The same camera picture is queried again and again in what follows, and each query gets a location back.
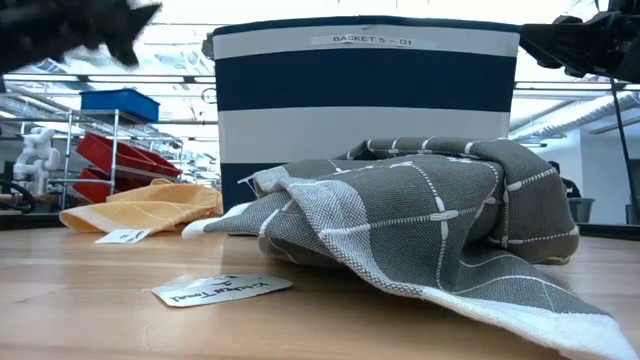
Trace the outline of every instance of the white humanoid robot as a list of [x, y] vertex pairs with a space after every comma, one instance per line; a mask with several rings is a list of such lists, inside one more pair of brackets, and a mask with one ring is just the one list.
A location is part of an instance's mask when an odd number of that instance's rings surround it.
[[[14, 180], [32, 195], [47, 193], [48, 170], [57, 170], [60, 166], [60, 152], [51, 146], [54, 134], [55, 131], [52, 129], [31, 129], [31, 135], [24, 137], [24, 148], [13, 165]], [[33, 164], [28, 164], [33, 157], [37, 159]], [[27, 175], [32, 175], [32, 181], [27, 181]]]

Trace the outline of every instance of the gray plaid towel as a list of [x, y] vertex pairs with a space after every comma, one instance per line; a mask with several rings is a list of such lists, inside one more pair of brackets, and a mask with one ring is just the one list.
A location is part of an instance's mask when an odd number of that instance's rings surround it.
[[195, 222], [184, 237], [258, 235], [279, 258], [347, 266], [382, 291], [569, 358], [637, 358], [609, 315], [531, 265], [567, 262], [579, 234], [560, 176], [514, 142], [370, 140], [335, 160], [258, 172], [254, 183], [259, 200]]

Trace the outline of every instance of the navy and white striped basket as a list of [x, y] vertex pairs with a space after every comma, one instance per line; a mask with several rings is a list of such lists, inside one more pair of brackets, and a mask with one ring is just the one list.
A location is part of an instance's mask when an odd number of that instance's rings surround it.
[[225, 208], [255, 198], [239, 179], [365, 139], [506, 136], [519, 30], [387, 16], [216, 29]]

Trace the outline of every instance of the workbench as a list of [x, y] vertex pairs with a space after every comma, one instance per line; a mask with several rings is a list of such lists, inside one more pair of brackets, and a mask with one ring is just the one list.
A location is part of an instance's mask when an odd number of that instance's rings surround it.
[[[201, 307], [150, 291], [176, 278], [260, 274], [255, 238], [177, 233], [97, 245], [67, 229], [0, 232], [0, 359], [558, 359], [553, 350], [355, 275], [266, 262], [291, 289]], [[640, 349], [640, 242], [583, 238], [541, 267], [610, 312]]]

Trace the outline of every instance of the red tray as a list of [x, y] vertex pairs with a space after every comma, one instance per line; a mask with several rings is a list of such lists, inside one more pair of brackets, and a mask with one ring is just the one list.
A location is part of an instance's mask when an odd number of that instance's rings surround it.
[[[111, 174], [111, 157], [113, 153], [113, 141], [104, 136], [87, 133], [80, 141], [76, 152], [89, 160], [105, 174]], [[153, 172], [155, 163], [135, 148], [118, 143], [116, 165], [128, 168]]]
[[154, 173], [171, 177], [178, 177], [180, 174], [182, 174], [182, 170], [176, 168], [172, 163], [165, 160], [162, 156], [144, 149], [136, 148], [136, 150], [140, 151], [144, 156], [155, 163], [155, 166], [152, 170]]
[[[79, 178], [91, 180], [109, 180], [109, 176], [104, 174], [102, 171], [89, 168], [83, 169]], [[145, 186], [145, 184], [139, 183], [133, 179], [118, 177], [116, 178], [116, 188], [114, 193], [117, 194], [122, 191], [129, 191], [142, 186]], [[82, 196], [87, 198], [87, 200], [91, 201], [92, 203], [103, 203], [107, 201], [110, 187], [108, 184], [78, 183], [73, 185], [73, 189], [82, 194]]]

